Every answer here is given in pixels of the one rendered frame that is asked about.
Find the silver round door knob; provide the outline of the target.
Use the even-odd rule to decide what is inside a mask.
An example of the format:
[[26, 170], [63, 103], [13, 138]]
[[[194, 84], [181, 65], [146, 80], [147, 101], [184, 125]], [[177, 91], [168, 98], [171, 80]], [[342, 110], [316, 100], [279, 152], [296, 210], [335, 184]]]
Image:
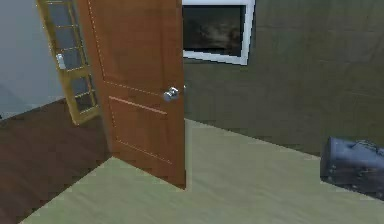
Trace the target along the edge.
[[176, 87], [170, 87], [168, 91], [163, 93], [163, 99], [166, 102], [170, 102], [179, 97], [179, 90]]

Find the brown wooden room door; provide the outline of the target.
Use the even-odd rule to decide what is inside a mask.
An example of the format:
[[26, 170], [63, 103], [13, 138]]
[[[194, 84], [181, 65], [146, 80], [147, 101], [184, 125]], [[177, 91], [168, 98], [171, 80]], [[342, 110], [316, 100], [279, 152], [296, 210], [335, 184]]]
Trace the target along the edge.
[[[187, 185], [182, 0], [76, 0], [112, 156]], [[170, 87], [179, 97], [170, 102]]]

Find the white framed dark picture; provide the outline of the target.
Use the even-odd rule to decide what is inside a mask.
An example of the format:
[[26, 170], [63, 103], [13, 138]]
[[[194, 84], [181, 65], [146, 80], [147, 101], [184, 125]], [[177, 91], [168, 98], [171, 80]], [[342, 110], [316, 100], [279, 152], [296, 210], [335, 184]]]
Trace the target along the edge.
[[256, 0], [182, 0], [183, 57], [246, 66]]

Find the yellow glass-paned room door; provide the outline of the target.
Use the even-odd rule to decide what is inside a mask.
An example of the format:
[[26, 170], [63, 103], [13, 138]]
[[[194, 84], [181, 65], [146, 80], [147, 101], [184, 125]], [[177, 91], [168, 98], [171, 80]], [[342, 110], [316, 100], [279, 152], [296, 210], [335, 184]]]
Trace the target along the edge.
[[[75, 0], [35, 1], [72, 122], [83, 124], [99, 115], [99, 106]], [[59, 68], [56, 54], [64, 56], [66, 70]]]

